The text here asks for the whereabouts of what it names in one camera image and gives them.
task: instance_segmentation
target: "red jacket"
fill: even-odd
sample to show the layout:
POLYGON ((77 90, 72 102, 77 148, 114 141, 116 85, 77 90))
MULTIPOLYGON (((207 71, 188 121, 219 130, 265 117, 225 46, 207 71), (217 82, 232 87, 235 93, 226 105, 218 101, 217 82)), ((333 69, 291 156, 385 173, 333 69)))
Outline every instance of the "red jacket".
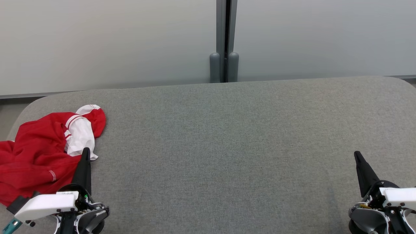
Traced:
POLYGON ((9 206, 19 195, 56 193, 70 184, 82 152, 78 149, 94 149, 105 121, 99 106, 86 105, 76 113, 51 113, 22 124, 15 141, 0 142, 0 202, 9 206))

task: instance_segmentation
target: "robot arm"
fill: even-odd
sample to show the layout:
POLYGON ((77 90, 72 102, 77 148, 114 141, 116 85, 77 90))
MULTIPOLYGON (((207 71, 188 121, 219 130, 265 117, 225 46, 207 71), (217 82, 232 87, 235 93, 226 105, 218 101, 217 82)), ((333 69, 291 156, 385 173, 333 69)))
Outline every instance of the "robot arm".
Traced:
POLYGON ((416 210, 416 188, 380 180, 359 151, 354 153, 362 201, 349 210, 352 234, 415 234, 406 220, 416 210))
POLYGON ((98 234, 109 216, 109 208, 94 203, 91 197, 90 151, 85 148, 72 184, 56 194, 34 193, 31 199, 18 197, 7 209, 15 218, 3 229, 12 234, 23 222, 33 227, 33 220, 53 215, 57 221, 55 234, 98 234))

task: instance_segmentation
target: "teal connector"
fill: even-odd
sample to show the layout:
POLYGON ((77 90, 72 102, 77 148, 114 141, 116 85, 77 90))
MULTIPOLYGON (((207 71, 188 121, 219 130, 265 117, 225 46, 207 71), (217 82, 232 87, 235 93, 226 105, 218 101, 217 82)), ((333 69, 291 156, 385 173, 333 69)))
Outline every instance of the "teal connector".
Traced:
POLYGON ((10 221, 10 223, 3 229, 2 234, 12 234, 20 227, 20 225, 22 225, 20 220, 12 219, 12 221, 10 221))

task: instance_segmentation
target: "gray fabric surface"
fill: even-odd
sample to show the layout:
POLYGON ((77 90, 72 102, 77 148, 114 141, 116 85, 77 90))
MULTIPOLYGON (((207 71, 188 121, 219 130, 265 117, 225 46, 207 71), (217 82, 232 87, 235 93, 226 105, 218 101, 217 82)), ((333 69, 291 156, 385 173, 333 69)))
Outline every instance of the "gray fabric surface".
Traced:
MULTIPOLYGON (((349 233, 355 150, 381 179, 416 185, 416 90, 396 78, 64 93, 29 105, 9 138, 90 103, 107 115, 92 163, 92 195, 111 209, 105 234, 349 233)), ((10 218, 1 209, 0 224, 10 218)))

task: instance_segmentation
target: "white wall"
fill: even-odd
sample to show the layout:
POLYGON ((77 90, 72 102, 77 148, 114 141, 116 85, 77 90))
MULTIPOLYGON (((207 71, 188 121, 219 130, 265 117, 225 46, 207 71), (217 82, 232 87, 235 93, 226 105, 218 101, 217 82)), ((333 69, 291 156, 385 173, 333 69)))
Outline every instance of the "white wall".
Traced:
POLYGON ((0 96, 209 82, 213 0, 1 0, 0 96))
POLYGON ((238 81, 416 74, 414 0, 238 0, 238 81))

